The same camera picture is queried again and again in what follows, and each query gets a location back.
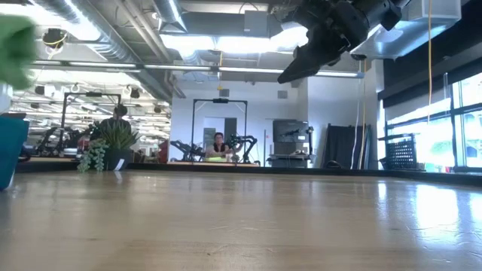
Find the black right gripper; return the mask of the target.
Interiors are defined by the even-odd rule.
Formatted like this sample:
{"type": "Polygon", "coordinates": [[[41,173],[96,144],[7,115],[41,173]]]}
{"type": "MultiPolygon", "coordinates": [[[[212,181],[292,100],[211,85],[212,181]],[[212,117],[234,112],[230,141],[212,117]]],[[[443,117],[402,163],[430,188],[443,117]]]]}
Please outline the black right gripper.
{"type": "Polygon", "coordinates": [[[392,29],[401,19],[403,0],[304,0],[292,13],[307,28],[308,43],[294,50],[294,59],[277,78],[280,84],[313,76],[340,61],[381,25],[392,29]]]}

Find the background wooden-top table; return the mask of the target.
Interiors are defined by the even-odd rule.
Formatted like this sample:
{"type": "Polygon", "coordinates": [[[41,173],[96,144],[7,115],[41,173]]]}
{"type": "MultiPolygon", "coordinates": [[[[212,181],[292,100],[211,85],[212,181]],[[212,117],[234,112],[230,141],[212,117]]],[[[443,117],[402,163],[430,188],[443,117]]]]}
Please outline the background wooden-top table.
{"type": "Polygon", "coordinates": [[[251,167],[259,168],[257,163],[228,163],[228,162],[187,162],[187,161],[173,161],[168,162],[171,166],[226,166],[226,167],[251,167]]]}

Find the black upright panel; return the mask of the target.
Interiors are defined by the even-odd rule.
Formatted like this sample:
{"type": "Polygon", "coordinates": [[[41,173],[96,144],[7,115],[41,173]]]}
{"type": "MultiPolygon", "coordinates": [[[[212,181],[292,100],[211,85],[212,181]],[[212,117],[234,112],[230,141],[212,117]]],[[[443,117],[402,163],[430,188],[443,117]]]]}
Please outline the black upright panel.
{"type": "Polygon", "coordinates": [[[323,151],[322,167],[334,160],[342,169],[369,169],[371,126],[334,126],[329,124],[323,151]]]}

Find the black equipment cabinet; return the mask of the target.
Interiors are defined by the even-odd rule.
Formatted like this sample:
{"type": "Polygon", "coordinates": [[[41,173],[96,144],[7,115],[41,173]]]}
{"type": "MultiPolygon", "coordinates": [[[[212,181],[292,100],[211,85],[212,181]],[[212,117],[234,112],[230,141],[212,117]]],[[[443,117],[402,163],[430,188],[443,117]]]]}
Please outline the black equipment cabinet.
{"type": "Polygon", "coordinates": [[[274,120],[270,152],[267,162],[273,168],[307,168],[315,157],[313,128],[306,121],[274,120]]]}

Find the grey ceiling junction box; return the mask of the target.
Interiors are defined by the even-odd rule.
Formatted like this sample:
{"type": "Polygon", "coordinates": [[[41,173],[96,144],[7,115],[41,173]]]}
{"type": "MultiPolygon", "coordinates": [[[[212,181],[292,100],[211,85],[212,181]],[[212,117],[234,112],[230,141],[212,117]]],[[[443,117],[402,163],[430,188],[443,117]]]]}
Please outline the grey ceiling junction box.
{"type": "Polygon", "coordinates": [[[253,35],[265,35],[267,32],[268,13],[266,11],[245,11],[244,32],[253,35]]]}

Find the black perforated crate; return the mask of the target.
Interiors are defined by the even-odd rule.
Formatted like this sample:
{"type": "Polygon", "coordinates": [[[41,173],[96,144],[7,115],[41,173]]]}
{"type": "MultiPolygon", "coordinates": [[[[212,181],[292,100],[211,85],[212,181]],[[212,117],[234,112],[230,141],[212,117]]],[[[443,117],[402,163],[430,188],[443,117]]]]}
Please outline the black perforated crate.
{"type": "Polygon", "coordinates": [[[384,170],[420,171],[415,133],[388,135],[378,140],[385,145],[385,157],[379,160],[384,170]]]}

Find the silver ceiling air duct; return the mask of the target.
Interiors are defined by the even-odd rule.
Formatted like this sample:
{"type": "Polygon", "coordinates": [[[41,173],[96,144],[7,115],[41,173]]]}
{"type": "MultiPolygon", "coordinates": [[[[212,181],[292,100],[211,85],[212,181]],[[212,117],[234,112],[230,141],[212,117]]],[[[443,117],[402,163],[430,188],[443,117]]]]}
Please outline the silver ceiling air duct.
{"type": "MultiPolygon", "coordinates": [[[[94,7],[93,0],[30,0],[50,14],[63,18],[68,32],[100,55],[107,62],[140,64],[141,58],[122,39],[114,27],[94,7]]],[[[155,98],[167,102],[183,98],[184,93],[170,79],[169,72],[159,76],[146,70],[131,76],[155,98]]]]}

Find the green microfiber towel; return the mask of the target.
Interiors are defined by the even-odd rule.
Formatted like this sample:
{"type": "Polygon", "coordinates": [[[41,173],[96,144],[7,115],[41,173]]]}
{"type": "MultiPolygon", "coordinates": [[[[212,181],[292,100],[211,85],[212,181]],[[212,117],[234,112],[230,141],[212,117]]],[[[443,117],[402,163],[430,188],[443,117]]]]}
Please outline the green microfiber towel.
{"type": "Polygon", "coordinates": [[[26,66],[37,58],[35,30],[28,17],[0,14],[0,82],[18,90],[31,86],[26,66]]]}

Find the blue plastic basket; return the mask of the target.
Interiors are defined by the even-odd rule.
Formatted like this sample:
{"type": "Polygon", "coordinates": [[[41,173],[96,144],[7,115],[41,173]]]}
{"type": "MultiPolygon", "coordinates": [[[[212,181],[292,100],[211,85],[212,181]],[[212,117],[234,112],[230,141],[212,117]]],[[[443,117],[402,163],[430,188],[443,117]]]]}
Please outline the blue plastic basket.
{"type": "Polygon", "coordinates": [[[10,186],[28,131],[29,122],[0,117],[0,191],[10,186]]]}

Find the person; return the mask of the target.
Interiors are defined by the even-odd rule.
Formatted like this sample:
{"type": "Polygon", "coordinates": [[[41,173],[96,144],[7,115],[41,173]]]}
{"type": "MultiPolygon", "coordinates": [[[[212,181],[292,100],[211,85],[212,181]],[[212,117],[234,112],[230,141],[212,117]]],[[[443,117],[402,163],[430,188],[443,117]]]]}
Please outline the person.
{"type": "Polygon", "coordinates": [[[221,132],[214,134],[214,143],[206,149],[206,158],[220,157],[235,154],[236,148],[231,148],[224,142],[224,135],[221,132]]]}
{"type": "Polygon", "coordinates": [[[125,107],[123,104],[119,104],[118,106],[116,106],[114,108],[113,115],[110,118],[104,119],[100,122],[99,131],[97,133],[98,137],[102,136],[103,129],[106,129],[109,124],[113,126],[114,123],[121,123],[122,126],[126,127],[127,131],[131,133],[132,128],[130,123],[123,119],[123,117],[126,114],[127,114],[127,107],[125,107]]]}

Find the potted succulent in black pot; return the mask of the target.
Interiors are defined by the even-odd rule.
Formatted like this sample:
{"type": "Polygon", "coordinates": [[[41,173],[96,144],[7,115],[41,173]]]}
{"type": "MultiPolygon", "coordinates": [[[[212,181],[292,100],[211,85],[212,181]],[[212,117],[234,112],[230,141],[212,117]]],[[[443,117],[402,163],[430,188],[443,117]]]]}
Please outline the potted succulent in black pot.
{"type": "Polygon", "coordinates": [[[139,139],[125,120],[106,119],[96,126],[94,139],[82,154],[77,170],[121,171],[133,161],[131,148],[139,139]]]}

